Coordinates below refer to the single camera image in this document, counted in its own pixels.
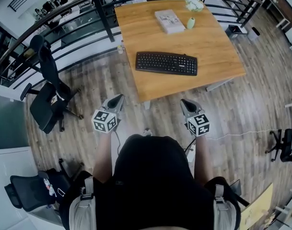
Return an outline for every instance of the white cable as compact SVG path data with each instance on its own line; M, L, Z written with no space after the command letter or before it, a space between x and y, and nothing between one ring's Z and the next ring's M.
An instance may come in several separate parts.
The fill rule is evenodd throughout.
M246 133L243 133L243 134L240 134L240 135L233 135L233 134L227 134L223 137L219 137L217 139L213 139L213 138L207 138L208 140L219 140L219 139L222 139L222 138L225 138L226 136L242 136L242 135L245 135L245 134L248 134L248 133L260 133L260 132L268 132L268 131L271 131L271 130L274 130L274 131L277 131L278 129L267 129L267 130L261 130L261 131L248 131Z

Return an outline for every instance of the black shirt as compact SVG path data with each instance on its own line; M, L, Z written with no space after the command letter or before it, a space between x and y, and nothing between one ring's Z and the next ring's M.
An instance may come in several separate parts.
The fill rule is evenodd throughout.
M60 205L67 230L70 204L88 176L89 173L81 173ZM238 227L240 208L222 177L212 179L203 187L194 180L185 153L175 140L133 135L119 154L111 180L102 184L94 179L97 229L174 226L211 230L216 184L225 186L224 197L235 205Z

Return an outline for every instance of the black office chair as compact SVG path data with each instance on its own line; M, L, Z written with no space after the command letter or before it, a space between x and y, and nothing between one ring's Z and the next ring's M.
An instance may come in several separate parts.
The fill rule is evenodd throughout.
M278 130L278 136L271 131L270 134L274 136L276 140L276 145L269 151L265 153L270 153L276 150L276 155L274 159L271 159L274 162L277 158L278 151L281 150L280 159L282 162L292 162L292 129L288 128L284 131L284 137L281 139L282 130Z
M83 163L80 163L76 173L69 177L61 165L62 162L63 160L60 159L60 172L51 169L46 172L39 171L37 176L32 177L12 175L10 177L11 183L4 187L12 205L29 212L41 206L54 204L55 202L61 203L65 193L84 166ZM56 196L49 194L44 178L49 180Z
M45 41L43 36L34 36L30 48L38 54L41 73L48 82L40 91L32 90L32 85L29 83L22 92L20 99L23 100L28 93L37 94L30 106L30 111L39 128L48 134L59 122L59 131L62 132L65 130L63 127L64 112L79 119L84 118L83 115L76 115L67 107L69 101L80 89L72 92L59 79L57 66L50 50L51 45L48 41Z

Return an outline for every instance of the forearm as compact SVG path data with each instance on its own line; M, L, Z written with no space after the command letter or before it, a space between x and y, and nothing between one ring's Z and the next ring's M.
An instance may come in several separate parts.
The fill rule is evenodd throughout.
M112 177L112 152L111 152L112 132L100 135L99 146L95 151L95 165L93 177L105 183Z
M210 151L205 136L196 137L195 180L205 185L213 179Z

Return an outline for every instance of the black sleeve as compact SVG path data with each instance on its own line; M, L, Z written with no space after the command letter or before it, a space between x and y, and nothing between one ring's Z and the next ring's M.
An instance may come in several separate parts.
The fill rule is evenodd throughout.
M66 194L64 195L64 199L62 203L59 205L59 216L61 218L61 221L63 223L63 226L66 230L69 229L69 209L70 205L73 202L74 199L76 199L81 193L80 189L81 187L85 186L84 180L88 177L91 177L92 175L88 173L87 171L81 171L76 180L73 182L71 187L68 189ZM94 188L94 194L96 194L96 190L102 185L101 182L99 182L97 179L93 178L93 188Z
M240 226L240 222L241 222L241 209L240 209L240 207L238 205L238 202L236 200L235 193L232 191L232 189L229 186L229 184L227 183L226 179L224 179L221 176L213 178L212 180L207 182L204 185L204 187L207 188L213 195L215 195L216 184L223 185L223 187L224 187L224 189L223 189L223 198L225 200L230 201L230 203L232 203L234 205L234 207L235 207L235 210L236 210L235 229L238 229L239 226Z

